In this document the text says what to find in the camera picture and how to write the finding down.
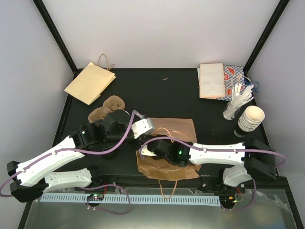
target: black metal frame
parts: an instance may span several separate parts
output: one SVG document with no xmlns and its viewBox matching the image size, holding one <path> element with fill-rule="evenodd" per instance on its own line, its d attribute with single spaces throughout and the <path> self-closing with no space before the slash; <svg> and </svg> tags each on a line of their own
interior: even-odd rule
<svg viewBox="0 0 305 229">
<path fill-rule="evenodd" d="M 288 2 L 290 0 L 280 0 L 276 9 L 274 10 L 267 26 L 265 27 L 260 39 L 258 40 L 254 50 L 252 51 L 245 67 L 244 67 L 244 74 L 245 76 L 247 76 L 247 73 L 249 72 L 252 64 L 254 63 L 255 59 L 257 58 L 260 50 L 262 49 L 264 43 L 266 42 L 266 40 L 268 39 L 270 33 L 272 32 L 274 26 L 276 25 L 277 21 L 279 20 L 280 16 L 282 15 L 284 9 L 286 8 Z M 74 73 L 74 78 L 82 71 L 82 69 L 77 69 L 71 55 L 69 54 L 69 51 L 67 49 L 67 47 L 65 46 L 55 24 L 53 23 L 45 5 L 43 4 L 42 0 L 33 0 L 33 2 L 35 3 L 37 9 L 39 10 L 39 12 L 41 13 L 42 18 L 44 19 L 44 21 L 46 22 L 51 34 L 53 35 L 55 41 L 57 42 L 62 54 L 64 55 L 64 57 L 66 58 L 71 70 Z M 53 146 L 58 144 L 60 142 L 61 136 L 62 136 L 62 132 L 63 132 L 63 128 L 65 126 L 65 122 L 68 116 L 68 111 L 69 108 L 71 106 L 71 102 L 72 102 L 72 96 L 68 95 L 62 115 L 61 115 L 61 119 L 60 119 L 60 123 L 58 126 L 58 129 L 56 131 L 56 135 L 53 141 Z M 268 143 L 268 139 L 267 139 L 267 135 L 264 131 L 264 136 L 266 139 L 266 142 Z M 150 182 L 147 183 L 147 181 L 145 180 L 141 180 L 141 179 L 134 179 L 134 178 L 126 178 L 124 177 L 124 179 L 120 179 L 119 177 L 117 177 L 117 182 L 120 183 L 120 185 L 122 185 L 123 187 L 127 187 L 132 185 L 134 186 L 139 186 L 139 187 L 152 187 L 152 184 Z M 200 180 L 198 179 L 197 181 L 186 181 L 186 182 L 180 182 L 178 187 L 198 187 L 200 186 Z M 163 184 L 164 187 L 172 187 L 172 184 L 170 182 L 164 182 Z M 295 200 L 293 198 L 291 189 L 289 187 L 288 181 L 285 177 L 277 177 L 277 181 L 271 185 L 266 185 L 266 184 L 262 184 L 262 183 L 258 183 L 257 184 L 257 188 L 259 189 L 284 189 L 288 198 L 288 202 L 291 208 L 291 211 L 293 213 L 294 219 L 295 219 L 295 223 L 297 225 L 298 229 L 302 229 L 303 224 L 300 218 L 300 215 L 298 213 L 298 210 L 296 208 L 296 204 L 295 204 Z M 25 210 L 23 212 L 23 215 L 21 217 L 20 220 L 20 224 L 19 224 L 19 229 L 22 229 L 25 227 L 26 224 L 26 220 L 28 217 L 28 214 L 30 212 L 30 208 L 31 208 L 31 204 L 32 202 L 29 202 L 26 204 Z"/>
</svg>

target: crumpled paper bag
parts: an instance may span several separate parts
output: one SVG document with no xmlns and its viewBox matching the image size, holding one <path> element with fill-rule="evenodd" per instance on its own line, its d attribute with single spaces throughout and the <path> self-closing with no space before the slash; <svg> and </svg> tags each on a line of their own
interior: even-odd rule
<svg viewBox="0 0 305 229">
<path fill-rule="evenodd" d="M 172 137 L 179 138 L 186 142 L 197 142 L 195 127 L 192 119 L 181 119 L 181 118 L 151 118 L 153 121 L 155 131 L 152 134 L 168 135 L 166 128 L 172 135 Z M 141 159 L 138 152 L 137 164 L 138 169 L 147 178 L 177 181 L 185 179 L 198 178 L 198 171 L 201 165 L 178 167 L 171 165 L 165 159 L 154 160 L 150 156 L 146 156 L 144 160 Z"/>
<path fill-rule="evenodd" d="M 108 113 L 111 113 L 115 110 L 124 110 L 125 103 L 124 101 L 116 96 L 110 96 L 108 99 L 105 100 L 102 107 L 96 108 L 92 111 L 88 116 L 89 123 L 93 123 L 98 119 L 104 119 Z"/>
</svg>

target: white cable channel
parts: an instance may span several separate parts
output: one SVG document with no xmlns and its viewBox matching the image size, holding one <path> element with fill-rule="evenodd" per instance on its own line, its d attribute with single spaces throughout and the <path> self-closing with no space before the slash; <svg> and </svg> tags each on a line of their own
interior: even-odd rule
<svg viewBox="0 0 305 229">
<path fill-rule="evenodd" d="M 82 193 L 45 193 L 40 202 L 86 203 L 90 194 Z M 166 204 L 166 205 L 208 205 L 220 206 L 219 197 L 213 196 L 172 196 L 164 199 L 161 195 L 129 195 L 132 204 Z M 125 195 L 106 194 L 103 201 L 90 201 L 102 204 L 128 204 Z"/>
</svg>

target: white wall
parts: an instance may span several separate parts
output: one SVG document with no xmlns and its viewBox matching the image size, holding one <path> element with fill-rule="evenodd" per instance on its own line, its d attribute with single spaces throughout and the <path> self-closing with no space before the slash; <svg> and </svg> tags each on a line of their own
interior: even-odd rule
<svg viewBox="0 0 305 229">
<path fill-rule="evenodd" d="M 44 0 L 76 66 L 244 66 L 279 0 Z"/>
<path fill-rule="evenodd" d="M 261 84 L 256 94 L 266 113 L 271 146 L 288 157 L 287 176 L 305 223 L 305 1 L 292 0 L 283 12 L 249 76 Z"/>
<path fill-rule="evenodd" d="M 31 0 L 1 1 L 0 182 L 6 164 L 51 147 L 72 78 L 56 42 Z M 9 193 L 6 186 L 3 193 Z M 0 227 L 17 228 L 25 204 L 0 198 Z"/>
</svg>

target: folded paper bag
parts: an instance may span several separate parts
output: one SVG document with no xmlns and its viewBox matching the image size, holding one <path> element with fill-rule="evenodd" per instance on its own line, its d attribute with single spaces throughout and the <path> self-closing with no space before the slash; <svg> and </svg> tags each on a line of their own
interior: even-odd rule
<svg viewBox="0 0 305 229">
<path fill-rule="evenodd" d="M 89 63 L 66 87 L 65 92 L 90 105 L 114 79 L 114 73 Z"/>
</svg>

